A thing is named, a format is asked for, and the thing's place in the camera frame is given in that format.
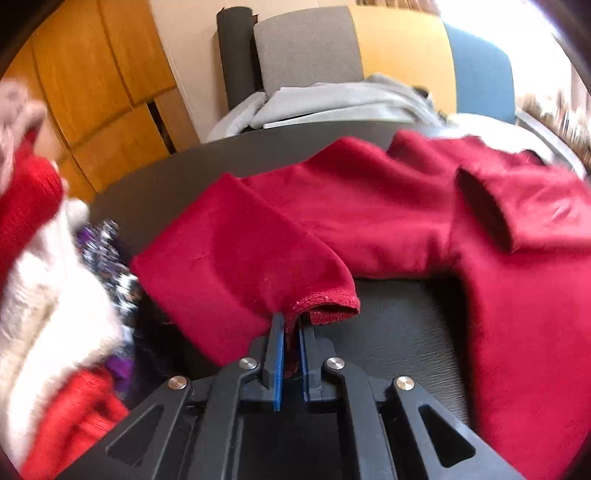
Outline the red knit sweater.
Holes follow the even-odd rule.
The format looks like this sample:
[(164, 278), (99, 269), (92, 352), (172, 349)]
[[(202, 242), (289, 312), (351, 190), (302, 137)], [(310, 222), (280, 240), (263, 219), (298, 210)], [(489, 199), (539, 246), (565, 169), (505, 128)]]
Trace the red knit sweater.
[(223, 175), (131, 263), (151, 300), (224, 366), (283, 315), (355, 316), (358, 278), (451, 272), (468, 300), (480, 436), (558, 479), (590, 431), (590, 189), (529, 152), (413, 131), (342, 138), (304, 162)]

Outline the pile of folded clothes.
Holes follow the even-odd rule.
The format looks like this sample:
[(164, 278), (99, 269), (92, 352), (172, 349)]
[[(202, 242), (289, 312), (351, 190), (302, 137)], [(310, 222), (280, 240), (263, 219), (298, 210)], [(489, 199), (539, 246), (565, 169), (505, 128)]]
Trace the pile of folded clothes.
[(108, 359), (123, 325), (74, 236), (87, 216), (35, 150), (46, 118), (1, 84), (1, 447), (24, 479), (53, 479), (128, 411)]

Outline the grey hooded sweatshirt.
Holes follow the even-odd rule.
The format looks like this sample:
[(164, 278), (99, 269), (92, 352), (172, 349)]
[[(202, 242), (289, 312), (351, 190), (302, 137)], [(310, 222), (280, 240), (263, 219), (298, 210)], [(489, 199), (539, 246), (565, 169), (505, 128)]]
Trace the grey hooded sweatshirt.
[(246, 129), (332, 121), (391, 121), (443, 126), (443, 115), (418, 89), (383, 74), (360, 82), (281, 87), (259, 91), (233, 107), (209, 133), (209, 142), (235, 137)]

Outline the white cloth on sofa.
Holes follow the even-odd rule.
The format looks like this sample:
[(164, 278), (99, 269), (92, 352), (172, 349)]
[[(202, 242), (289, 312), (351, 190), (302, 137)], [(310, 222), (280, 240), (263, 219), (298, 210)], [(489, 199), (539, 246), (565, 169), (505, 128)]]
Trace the white cloth on sofa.
[(471, 113), (451, 114), (447, 123), (466, 129), (493, 149), (512, 154), (531, 151), (545, 164), (555, 160), (554, 152), (536, 134), (515, 124)]

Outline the black rolled mat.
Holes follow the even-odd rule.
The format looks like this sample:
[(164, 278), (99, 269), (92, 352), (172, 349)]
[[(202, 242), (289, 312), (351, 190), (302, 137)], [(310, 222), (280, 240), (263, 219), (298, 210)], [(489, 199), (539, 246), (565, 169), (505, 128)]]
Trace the black rolled mat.
[(228, 109), (263, 90), (254, 39), (257, 18), (252, 8), (223, 8), (216, 14), (217, 38)]

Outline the grey yellow blue sofa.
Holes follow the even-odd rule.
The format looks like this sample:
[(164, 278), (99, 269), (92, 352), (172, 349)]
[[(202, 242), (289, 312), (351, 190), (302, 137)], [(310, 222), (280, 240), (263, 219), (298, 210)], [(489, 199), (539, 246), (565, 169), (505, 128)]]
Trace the grey yellow blue sofa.
[(335, 6), (277, 15), (254, 26), (267, 95), (281, 87), (360, 82), (383, 74), (455, 113), (492, 117), (536, 134), (579, 177), (580, 160), (540, 136), (516, 105), (514, 69), (494, 44), (412, 10)]

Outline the orange wooden wardrobe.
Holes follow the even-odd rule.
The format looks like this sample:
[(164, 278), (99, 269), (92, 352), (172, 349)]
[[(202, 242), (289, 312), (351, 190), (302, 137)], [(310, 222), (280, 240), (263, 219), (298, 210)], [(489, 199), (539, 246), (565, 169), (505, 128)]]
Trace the orange wooden wardrobe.
[(1, 51), (1, 75), (48, 110), (37, 152), (86, 202), (198, 145), (146, 1), (41, 1)]

